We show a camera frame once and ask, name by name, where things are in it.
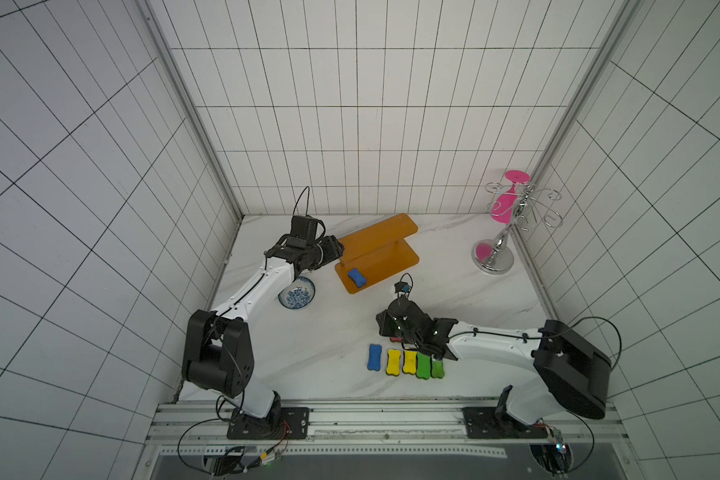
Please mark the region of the green eraser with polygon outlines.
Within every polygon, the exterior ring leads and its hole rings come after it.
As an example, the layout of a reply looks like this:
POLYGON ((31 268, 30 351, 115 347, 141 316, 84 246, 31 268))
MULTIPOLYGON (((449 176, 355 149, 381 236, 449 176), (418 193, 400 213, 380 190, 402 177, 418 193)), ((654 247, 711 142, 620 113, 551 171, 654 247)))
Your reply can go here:
POLYGON ((433 379, 444 379, 445 378, 444 362, 442 360, 432 359, 430 362, 430 365, 431 365, 430 376, 433 379))
POLYGON ((418 379, 429 380, 431 378, 431 358, 420 352, 416 353, 416 371, 418 379))

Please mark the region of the yellow eraser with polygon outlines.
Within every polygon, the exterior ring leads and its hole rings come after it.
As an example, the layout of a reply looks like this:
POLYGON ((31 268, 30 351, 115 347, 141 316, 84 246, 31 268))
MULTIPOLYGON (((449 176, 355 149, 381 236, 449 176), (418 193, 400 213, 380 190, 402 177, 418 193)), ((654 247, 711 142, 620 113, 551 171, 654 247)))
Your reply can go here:
POLYGON ((402 372, 408 375, 415 375, 417 372, 417 353, 415 351, 406 350, 403 354, 402 372))
POLYGON ((385 373, 389 376, 399 376, 401 374, 402 351, 398 349, 387 350, 387 363, 385 373))

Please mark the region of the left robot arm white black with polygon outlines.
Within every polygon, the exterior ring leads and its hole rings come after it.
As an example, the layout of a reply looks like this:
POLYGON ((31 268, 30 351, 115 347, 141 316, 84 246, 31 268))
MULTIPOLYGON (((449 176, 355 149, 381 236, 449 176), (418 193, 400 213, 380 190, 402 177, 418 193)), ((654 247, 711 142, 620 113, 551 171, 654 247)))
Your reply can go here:
POLYGON ((326 233, 322 221, 293 215, 290 231, 263 253, 260 267, 229 299, 209 311, 198 310, 187 325, 181 377, 230 400, 246 416, 277 416, 278 394, 254 375, 250 322, 304 271, 341 258, 344 246, 326 233))

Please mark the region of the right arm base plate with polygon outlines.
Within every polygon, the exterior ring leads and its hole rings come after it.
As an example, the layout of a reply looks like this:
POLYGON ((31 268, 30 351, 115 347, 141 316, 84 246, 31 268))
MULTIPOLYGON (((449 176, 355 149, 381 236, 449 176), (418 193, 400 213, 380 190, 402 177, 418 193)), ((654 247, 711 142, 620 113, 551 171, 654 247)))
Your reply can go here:
POLYGON ((464 407, 462 409, 466 435, 478 440, 541 440, 548 438, 543 427, 525 425, 495 407, 464 407))

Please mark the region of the two-tier wooden shelf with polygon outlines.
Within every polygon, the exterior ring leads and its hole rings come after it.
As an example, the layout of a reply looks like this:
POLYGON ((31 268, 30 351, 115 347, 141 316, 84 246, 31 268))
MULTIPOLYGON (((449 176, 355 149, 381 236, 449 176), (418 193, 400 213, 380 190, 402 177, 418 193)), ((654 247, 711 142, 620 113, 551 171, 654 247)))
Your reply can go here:
POLYGON ((409 215, 397 214, 340 238, 344 253, 335 270, 346 291, 356 294, 417 265, 419 256, 406 241, 417 232, 418 226, 409 215), (367 279, 361 289, 348 277, 353 268, 367 279))

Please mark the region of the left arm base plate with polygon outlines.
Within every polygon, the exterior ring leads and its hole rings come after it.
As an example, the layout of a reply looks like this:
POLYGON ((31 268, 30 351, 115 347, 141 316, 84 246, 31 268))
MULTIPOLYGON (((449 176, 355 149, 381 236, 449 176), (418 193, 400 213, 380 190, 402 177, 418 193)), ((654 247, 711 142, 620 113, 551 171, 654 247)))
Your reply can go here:
POLYGON ((274 408, 266 417, 241 414, 228 426, 229 440, 303 440, 307 437, 311 410, 306 407, 274 408))

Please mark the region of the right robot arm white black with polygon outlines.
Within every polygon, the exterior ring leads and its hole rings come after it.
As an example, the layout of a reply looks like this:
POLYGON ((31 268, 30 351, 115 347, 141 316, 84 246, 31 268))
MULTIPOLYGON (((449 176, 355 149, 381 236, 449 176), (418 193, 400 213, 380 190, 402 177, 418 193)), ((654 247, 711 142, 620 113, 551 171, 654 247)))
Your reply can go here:
POLYGON ((402 296, 376 315, 379 334, 414 346, 433 360, 484 360, 533 374, 502 391, 500 404, 515 421, 531 425, 562 411, 592 420, 605 417, 612 362, 553 319, 537 329, 486 328, 452 318, 432 318, 402 296))

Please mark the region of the blue eraser top shelf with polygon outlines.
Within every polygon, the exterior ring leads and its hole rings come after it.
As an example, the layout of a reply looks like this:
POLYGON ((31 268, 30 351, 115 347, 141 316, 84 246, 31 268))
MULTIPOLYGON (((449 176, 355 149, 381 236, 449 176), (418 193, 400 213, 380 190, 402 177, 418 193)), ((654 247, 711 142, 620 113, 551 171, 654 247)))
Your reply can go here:
POLYGON ((382 347, 378 344, 370 344, 368 349, 367 369, 369 371, 381 370, 382 347))

